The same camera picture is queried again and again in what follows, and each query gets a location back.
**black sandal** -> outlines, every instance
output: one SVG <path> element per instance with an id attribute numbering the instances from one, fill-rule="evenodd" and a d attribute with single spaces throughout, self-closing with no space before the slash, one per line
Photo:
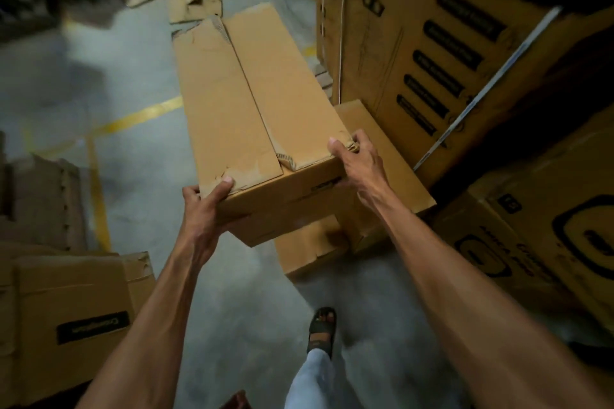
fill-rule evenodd
<path id="1" fill-rule="evenodd" d="M 328 314 L 330 314 L 331 312 L 333 312 L 333 315 L 335 316 L 335 321 L 332 323 L 328 321 Z M 326 320 L 318 320 L 318 318 L 321 316 L 326 317 Z M 327 333 L 330 335 L 330 340 L 309 341 L 309 344 L 307 345 L 307 353 L 309 353 L 311 350 L 319 349 L 326 352 L 328 354 L 328 357 L 332 359 L 333 343 L 335 342 L 336 329 L 337 312 L 335 312 L 335 309 L 333 309 L 332 307 L 320 307 L 314 314 L 313 319 L 311 319 L 311 324 L 309 325 L 309 338 L 311 338 L 311 335 L 314 333 Z"/>

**person's left hand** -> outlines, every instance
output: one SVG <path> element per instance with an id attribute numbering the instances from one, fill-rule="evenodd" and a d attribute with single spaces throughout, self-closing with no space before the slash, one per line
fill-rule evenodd
<path id="1" fill-rule="evenodd" d="M 223 201 L 234 186 L 234 180 L 225 176 L 211 194 L 201 198 L 198 185 L 182 189 L 185 209 L 184 220 L 179 229 L 176 249 L 194 249 L 194 262 L 199 268 L 211 258 L 220 235 L 230 228 L 230 223 L 221 224 L 217 219 L 217 205 Z"/>

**white pant leg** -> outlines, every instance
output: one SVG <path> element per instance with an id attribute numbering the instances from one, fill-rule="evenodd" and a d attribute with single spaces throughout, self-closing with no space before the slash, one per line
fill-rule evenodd
<path id="1" fill-rule="evenodd" d="M 285 409 L 327 409 L 333 395 L 334 376 L 328 354 L 311 350 L 292 381 Z"/>

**gray floor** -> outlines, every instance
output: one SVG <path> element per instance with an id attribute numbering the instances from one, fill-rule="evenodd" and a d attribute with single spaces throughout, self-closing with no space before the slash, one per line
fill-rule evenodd
<path id="1" fill-rule="evenodd" d="M 223 1 L 226 16 L 273 2 L 307 61 L 317 62 L 314 0 Z M 0 48 L 0 129 L 9 157 L 68 142 L 51 157 L 82 169 L 91 247 L 101 224 L 100 195 L 90 187 L 97 168 L 111 248 L 149 251 L 157 274 L 180 225 L 180 188 L 196 182 L 183 109 L 101 132 L 95 152 L 84 136 L 180 95 L 167 2 L 122 11 L 107 29 L 66 22 Z M 340 317 L 337 407 L 466 405 L 403 265 L 390 246 L 377 251 L 293 285 L 272 242 L 251 249 L 224 235 L 198 283 L 176 407 L 215 409 L 240 389 L 254 408 L 282 407 L 320 305 L 335 306 Z"/>

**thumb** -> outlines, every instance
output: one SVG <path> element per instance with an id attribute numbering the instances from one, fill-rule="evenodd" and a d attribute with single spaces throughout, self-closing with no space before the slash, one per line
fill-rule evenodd
<path id="1" fill-rule="evenodd" d="M 352 153 L 346 149 L 343 143 L 336 138 L 329 139 L 327 147 L 331 154 L 337 158 L 340 158 L 344 163 L 348 160 L 348 157 L 352 155 Z"/>
<path id="2" fill-rule="evenodd" d="M 218 204 L 219 202 L 226 199 L 233 186 L 234 178 L 228 175 L 224 176 L 220 183 L 215 188 L 213 188 L 211 194 L 207 196 L 207 201 L 212 202 L 213 204 Z"/>

